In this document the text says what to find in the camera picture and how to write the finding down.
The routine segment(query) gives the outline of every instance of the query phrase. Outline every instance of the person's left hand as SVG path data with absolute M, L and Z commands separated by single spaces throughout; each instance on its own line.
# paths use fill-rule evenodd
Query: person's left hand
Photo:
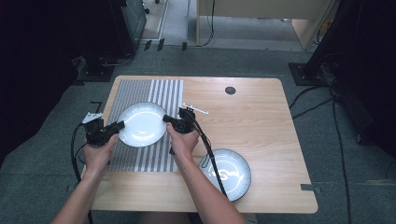
M 118 134 L 113 134 L 106 144 L 101 147 L 85 146 L 84 153 L 86 172 L 84 176 L 102 178 L 107 171 L 107 164 L 111 161 L 111 150 L 119 140 Z

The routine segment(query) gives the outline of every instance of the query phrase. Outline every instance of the white bowl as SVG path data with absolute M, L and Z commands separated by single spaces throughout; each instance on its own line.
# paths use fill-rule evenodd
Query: white bowl
M 120 130 L 120 140 L 131 147 L 147 147 L 156 143 L 166 131 L 163 115 L 165 110 L 154 103 L 129 106 L 118 119 L 125 124 L 125 128 Z
M 251 172 L 248 163 L 238 153 L 225 148 L 213 150 L 221 183 L 228 199 L 233 202 L 244 196 L 251 183 Z M 199 167 L 210 182 L 218 189 L 219 182 L 209 156 L 201 159 Z

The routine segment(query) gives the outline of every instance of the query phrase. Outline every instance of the hand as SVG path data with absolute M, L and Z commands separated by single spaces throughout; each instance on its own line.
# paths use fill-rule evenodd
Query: hand
M 192 161 L 192 152 L 198 144 L 198 132 L 194 130 L 191 133 L 178 133 L 171 123 L 166 123 L 166 130 L 171 135 L 171 145 L 175 151 L 175 157 Z
M 85 146 L 84 153 L 86 172 L 84 176 L 93 175 L 102 178 L 107 172 L 107 164 L 111 161 L 111 150 L 119 140 L 118 134 L 113 134 L 106 144 L 101 147 Z

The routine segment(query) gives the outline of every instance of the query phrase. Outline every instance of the cable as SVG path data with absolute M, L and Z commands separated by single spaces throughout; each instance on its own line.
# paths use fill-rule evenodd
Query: cable
M 330 99 L 328 99 L 328 100 L 326 100 L 326 101 L 324 101 L 324 102 L 322 102 L 322 103 L 320 103 L 320 104 L 318 104 L 318 105 L 315 105 L 314 107 L 311 107 L 311 108 L 305 110 L 304 112 L 301 112 L 300 114 L 297 114 L 297 115 L 293 116 L 292 118 L 293 118 L 293 119 L 297 119 L 297 118 L 299 118 L 300 116 L 302 116 L 302 115 L 308 113 L 309 111 L 314 110 L 314 109 L 320 107 L 321 105 L 326 105 L 326 104 L 329 103 L 332 99 L 333 99 L 333 98 L 330 98 Z
M 393 162 L 391 162 L 391 163 L 388 165 L 387 172 L 385 173 L 385 178 L 386 178 L 386 179 L 389 178 L 389 170 L 390 170 L 390 167 L 392 167 L 395 163 L 396 163 L 396 160 L 393 160 Z
M 320 67 L 322 70 L 322 78 L 328 83 L 334 82 L 336 77 L 334 76 L 333 67 L 327 64 L 327 62 L 323 62 L 322 66 Z
M 212 42 L 212 40 L 213 40 L 213 37 L 215 35 L 215 29 L 214 29 L 214 25 L 213 25 L 213 18 L 215 16 L 215 4 L 216 4 L 216 0 L 213 0 L 211 24 L 210 24 L 210 36 L 203 45 L 197 45 L 196 47 L 204 47 L 204 46 L 208 45 L 210 42 Z
M 97 104 L 98 105 L 98 107 L 96 107 L 95 113 L 96 114 L 99 113 L 99 109 L 102 106 L 102 102 L 100 102 L 100 101 L 91 101 L 91 104 Z
M 318 32 L 317 32 L 317 39 L 313 41 L 314 44 L 316 44 L 316 45 L 319 45 L 319 44 L 320 44 L 320 41 L 321 41 L 321 39 L 320 39 L 320 29 L 323 27 L 323 25 L 325 24 L 325 22 L 326 22 L 326 21 L 324 21 L 324 22 L 320 25 L 320 28 L 318 29 Z M 329 31 L 330 25 L 331 25 L 331 21 L 330 21 L 330 20 L 327 20 L 326 32 L 324 33 L 325 35 L 326 35 L 327 32 Z
M 216 165 L 215 155 L 213 154 L 212 147 L 211 147 L 211 144 L 210 144 L 210 140 L 209 140 L 209 138 L 207 138 L 207 136 L 206 136 L 206 135 L 204 134 L 204 132 L 202 131 L 201 126 L 198 124 L 197 120 L 196 120 L 189 112 L 187 112 L 186 114 L 189 115 L 190 119 L 192 119 L 192 121 L 195 123 L 196 128 L 198 129 L 198 130 L 197 130 L 197 131 L 198 131 L 198 134 L 200 134 L 200 136 L 201 136 L 201 138 L 202 138 L 202 141 L 203 141 L 203 143 L 204 143 L 204 145 L 205 145 L 205 147 L 206 147 L 206 151 L 207 151 L 207 154 L 208 154 L 208 156 L 209 156 L 209 159 L 210 159 L 211 162 L 212 162 L 213 170 L 215 171 L 216 179 L 218 180 L 221 193 L 222 193 L 226 198 L 228 198 L 227 192 L 225 191 L 224 186 L 223 186 L 223 184 L 222 184 L 222 182 L 221 182 L 221 178 L 220 178 L 220 175 L 219 175 L 218 166 Z
M 294 101 L 289 105 L 289 109 L 291 109 L 291 108 L 295 105 L 295 103 L 297 102 L 298 98 L 300 98 L 300 96 L 302 96 L 304 93 L 309 92 L 309 91 L 312 91 L 312 90 L 317 89 L 317 88 L 322 88 L 322 87 L 326 87 L 326 86 L 315 86 L 315 87 L 310 87 L 310 88 L 307 88 L 307 89 L 301 91 L 301 92 L 294 98 Z
M 338 127 L 338 121 L 335 113 L 335 102 L 336 100 L 333 98 L 332 100 L 332 116 L 334 118 L 334 124 L 335 124 L 335 129 L 337 131 L 337 136 L 338 136 L 338 142 L 340 144 L 340 151 L 341 151 L 341 164 L 343 168 L 343 178 L 344 178 L 344 183 L 346 187 L 346 211 L 347 211 L 347 220 L 348 224 L 352 223 L 352 217 L 350 215 L 350 200 L 349 200 L 349 185 L 347 182 L 347 171 L 346 171 L 346 164 L 345 164 L 345 158 L 344 158 L 344 146 L 343 146 L 343 141 L 341 138 L 340 130 Z
M 75 153 L 74 152 L 74 144 L 75 144 L 75 139 L 76 139 L 76 134 L 78 129 L 82 126 L 83 124 L 80 123 L 76 126 L 75 130 L 73 131 L 73 135 L 72 135 L 72 141 L 70 144 L 70 155 L 71 155 L 71 161 L 72 161 L 72 165 L 73 165 L 73 170 L 75 172 L 76 178 L 78 180 L 78 183 L 81 181 L 81 176 L 78 170 L 78 165 L 77 165 L 77 160 L 76 160 L 76 156 L 77 154 L 87 145 L 87 143 L 84 143 L 84 145 L 82 145 L 78 151 Z M 93 224 L 93 218 L 92 218 L 92 212 L 91 210 L 88 212 L 88 221 L 90 222 L 90 224 Z
M 102 66 L 122 66 L 125 65 L 126 63 L 128 63 L 129 61 L 131 61 L 131 59 L 134 57 L 133 54 L 130 54 L 129 59 L 127 59 L 125 62 L 123 63 L 103 63 Z

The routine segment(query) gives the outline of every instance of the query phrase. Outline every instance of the table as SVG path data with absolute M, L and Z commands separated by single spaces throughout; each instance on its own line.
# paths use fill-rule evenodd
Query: table
M 250 166 L 247 194 L 234 202 L 242 213 L 315 213 L 315 194 L 294 129 L 282 84 L 275 78 L 140 77 L 114 81 L 103 118 L 110 113 L 122 79 L 182 79 L 183 102 L 209 111 L 196 118 L 212 148 L 241 154 Z M 235 94 L 225 88 L 234 87 Z M 206 154 L 200 141 L 198 164 Z M 93 210 L 196 212 L 179 172 L 109 172 L 97 190 Z
M 214 16 L 292 19 L 303 49 L 308 49 L 326 20 L 335 0 L 216 0 Z M 200 39 L 200 16 L 212 15 L 213 0 L 197 0 L 196 42 Z

